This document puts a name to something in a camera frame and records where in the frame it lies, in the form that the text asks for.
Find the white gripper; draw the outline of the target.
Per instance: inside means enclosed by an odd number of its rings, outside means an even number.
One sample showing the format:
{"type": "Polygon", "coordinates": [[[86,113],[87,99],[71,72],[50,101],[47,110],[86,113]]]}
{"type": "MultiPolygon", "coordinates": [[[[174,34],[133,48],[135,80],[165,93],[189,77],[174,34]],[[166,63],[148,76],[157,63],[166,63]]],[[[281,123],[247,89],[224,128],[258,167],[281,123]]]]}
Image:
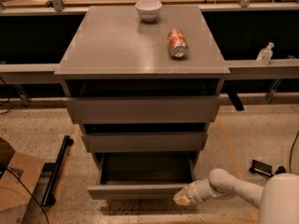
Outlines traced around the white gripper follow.
{"type": "Polygon", "coordinates": [[[173,197],[173,201],[178,205],[188,206],[189,204],[203,203],[205,195],[205,182],[194,181],[186,188],[177,192],[173,197]]]}

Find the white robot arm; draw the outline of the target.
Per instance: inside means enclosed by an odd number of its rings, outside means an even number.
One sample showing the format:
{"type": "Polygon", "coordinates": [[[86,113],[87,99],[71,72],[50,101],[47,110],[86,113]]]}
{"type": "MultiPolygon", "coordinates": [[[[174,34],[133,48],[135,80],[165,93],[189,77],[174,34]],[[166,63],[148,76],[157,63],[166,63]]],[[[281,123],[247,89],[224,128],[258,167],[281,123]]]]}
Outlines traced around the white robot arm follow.
{"type": "Polygon", "coordinates": [[[299,224],[299,176],[288,173],[274,175],[260,186],[216,168],[206,179],[181,189],[173,200],[188,206],[231,194],[259,209],[258,224],[299,224]]]}

